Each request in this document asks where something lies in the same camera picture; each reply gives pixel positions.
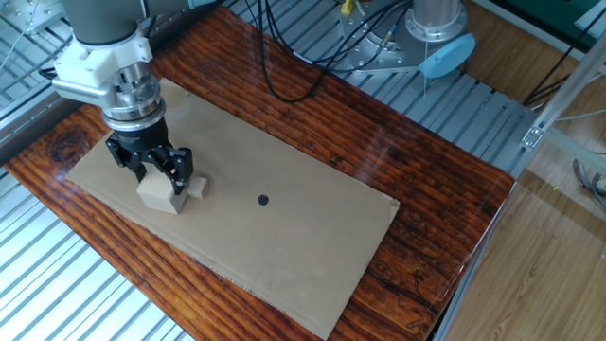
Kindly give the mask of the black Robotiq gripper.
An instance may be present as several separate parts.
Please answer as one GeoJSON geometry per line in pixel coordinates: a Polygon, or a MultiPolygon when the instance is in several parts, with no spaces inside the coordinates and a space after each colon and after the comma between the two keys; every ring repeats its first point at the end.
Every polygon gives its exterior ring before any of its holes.
{"type": "Polygon", "coordinates": [[[127,168],[141,182],[146,160],[169,180],[176,195],[180,195],[193,174],[193,157],[189,148],[173,148],[169,143],[166,121],[161,118],[143,130],[114,131],[106,140],[110,154],[121,168],[127,168]]]}

